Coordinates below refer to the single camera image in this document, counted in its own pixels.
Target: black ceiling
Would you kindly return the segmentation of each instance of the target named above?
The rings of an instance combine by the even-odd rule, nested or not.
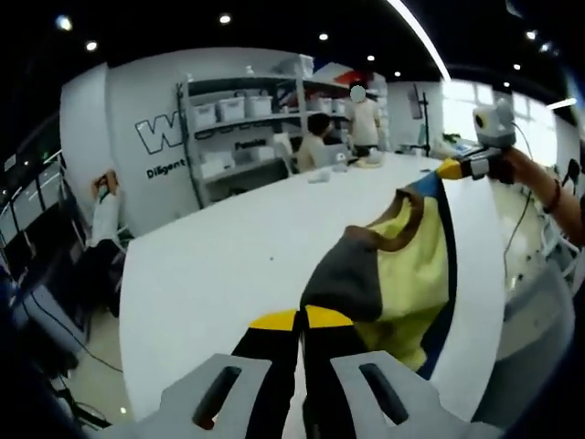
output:
[[[550,12],[554,5],[562,13],[562,4],[568,1],[548,4],[548,16],[554,16]],[[520,7],[526,2],[515,0]],[[19,17],[17,23],[7,20],[2,30],[3,41],[12,41],[3,59],[8,73],[1,91],[3,157],[14,153],[27,134],[58,109],[63,83],[104,61],[115,66],[183,48],[236,46],[302,52],[355,69],[375,70],[389,80],[394,79],[395,70],[402,72],[400,80],[441,77],[423,45],[386,0],[214,0],[144,2],[140,7],[44,3],[34,8],[18,6],[21,11],[11,11]],[[538,25],[546,29],[544,35],[558,35],[558,43],[569,51],[570,27],[541,22],[537,0],[532,0],[534,9],[530,10],[537,12],[528,14],[528,20],[509,14],[505,0],[404,3],[429,34],[453,77],[492,83],[500,90],[509,81],[513,90],[545,102],[565,98],[558,68],[565,54],[539,53],[539,45],[546,40],[529,41],[526,31]],[[222,12],[233,16],[228,26],[218,24]],[[72,32],[56,30],[58,14],[71,17]],[[318,40],[321,32],[329,35],[328,41]],[[98,41],[96,52],[84,50],[88,39]],[[367,62],[367,55],[375,55],[376,61]],[[513,70],[515,63],[522,65],[520,71]]]

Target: brown collar trim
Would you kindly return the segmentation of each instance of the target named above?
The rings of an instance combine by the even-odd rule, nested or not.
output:
[[[369,230],[369,227],[380,224],[384,221],[396,218],[402,208],[402,200],[408,198],[411,204],[410,218],[406,226],[397,235],[396,238],[388,239],[384,236]],[[397,252],[406,247],[416,235],[422,215],[424,214],[424,198],[412,191],[410,188],[398,189],[396,196],[390,204],[390,207],[374,222],[368,224],[366,227],[348,226],[344,233],[349,238],[357,238],[372,244],[374,249],[382,250],[383,252]]]

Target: hand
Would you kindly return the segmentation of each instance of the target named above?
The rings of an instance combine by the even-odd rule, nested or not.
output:
[[[544,172],[530,157],[515,148],[504,152],[501,161],[494,168],[490,170],[491,178],[508,185],[521,183],[528,187]]]

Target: shelf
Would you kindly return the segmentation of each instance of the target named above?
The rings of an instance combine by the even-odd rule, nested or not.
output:
[[[238,166],[232,167],[231,169],[227,169],[219,174],[216,174],[214,176],[204,178],[203,180],[205,181],[206,184],[215,183],[219,180],[223,180],[224,178],[234,177],[234,176],[237,176],[239,174],[243,174],[245,172],[253,171],[254,169],[258,169],[261,167],[265,167],[265,166],[269,166],[269,165],[278,163],[280,161],[282,161],[281,158],[274,157],[274,158],[271,158],[270,160],[262,160],[261,162],[252,162],[252,163],[248,163],[246,165],[238,165]]]
[[[190,80],[188,82],[188,95],[189,97],[197,96],[199,94],[215,93],[218,91],[231,91],[231,90],[246,90],[246,89],[263,89],[267,83],[279,86],[285,83],[294,85],[296,78],[294,76],[284,75],[250,75],[240,76],[232,78],[215,78],[209,80]],[[336,82],[326,82],[320,80],[303,80],[305,86],[318,88],[324,91],[329,91],[333,94],[343,92],[345,95],[349,93],[349,87],[344,84],[338,84]],[[367,97],[377,98],[378,93],[376,91],[367,91]]]
[[[307,112],[307,116],[311,114],[315,114],[317,112]],[[330,114],[334,119],[346,119],[343,114]],[[286,121],[286,120],[294,120],[300,119],[301,114],[299,112],[290,112],[290,113],[277,113],[271,114],[268,116],[256,117],[256,118],[249,118],[249,119],[240,119],[238,121],[229,121],[229,122],[218,122],[210,126],[204,126],[201,128],[195,129],[195,134],[204,133],[207,131],[215,131],[221,128],[227,128],[229,126],[239,126],[239,125],[246,125],[248,123],[260,123],[260,122],[271,122],[271,121]]]
[[[215,78],[212,80],[192,80],[188,83],[188,95],[197,96],[198,94],[215,93],[218,91],[245,90],[245,89],[262,89],[267,83],[278,85],[279,83],[290,82],[294,85],[296,78],[294,76],[283,75],[250,75],[234,78]]]

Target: yellow handle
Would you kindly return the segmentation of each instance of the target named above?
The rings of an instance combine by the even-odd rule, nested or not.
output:
[[[447,158],[437,169],[437,175],[445,180],[459,180],[463,178],[461,163],[452,158]]]

